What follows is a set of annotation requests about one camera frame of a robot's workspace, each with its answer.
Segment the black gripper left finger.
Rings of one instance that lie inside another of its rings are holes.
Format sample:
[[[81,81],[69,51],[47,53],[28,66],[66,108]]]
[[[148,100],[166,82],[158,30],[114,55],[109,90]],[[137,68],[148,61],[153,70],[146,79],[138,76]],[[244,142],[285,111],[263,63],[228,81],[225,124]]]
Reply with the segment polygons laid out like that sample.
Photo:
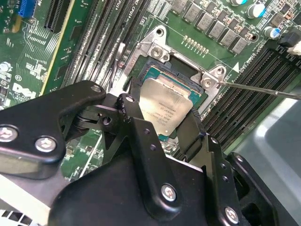
[[[41,180],[53,176],[66,154],[75,116],[95,106],[111,120],[103,128],[116,135],[109,151],[117,156],[108,163],[129,154],[148,214],[171,221],[181,212],[183,198],[152,123],[130,94],[119,95],[113,107],[101,104],[105,97],[103,88],[82,81],[1,111],[1,173]]]

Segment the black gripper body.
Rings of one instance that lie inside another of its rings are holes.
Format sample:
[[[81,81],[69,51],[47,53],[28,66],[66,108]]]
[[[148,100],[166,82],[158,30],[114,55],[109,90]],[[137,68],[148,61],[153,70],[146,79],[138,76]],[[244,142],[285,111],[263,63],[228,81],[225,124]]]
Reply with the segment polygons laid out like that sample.
[[[68,184],[54,200],[50,226],[213,226],[205,207],[204,173],[168,158],[183,195],[182,211],[160,222],[144,207],[134,164],[124,154]]]

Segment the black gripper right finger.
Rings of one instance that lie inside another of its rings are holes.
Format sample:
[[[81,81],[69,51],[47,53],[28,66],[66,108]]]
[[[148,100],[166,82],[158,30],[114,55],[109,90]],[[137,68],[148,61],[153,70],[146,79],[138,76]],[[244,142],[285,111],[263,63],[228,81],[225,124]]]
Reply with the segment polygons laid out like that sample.
[[[231,164],[219,142],[206,133],[195,108],[182,121],[182,154],[204,173],[205,208],[209,225],[249,226],[243,215]]]

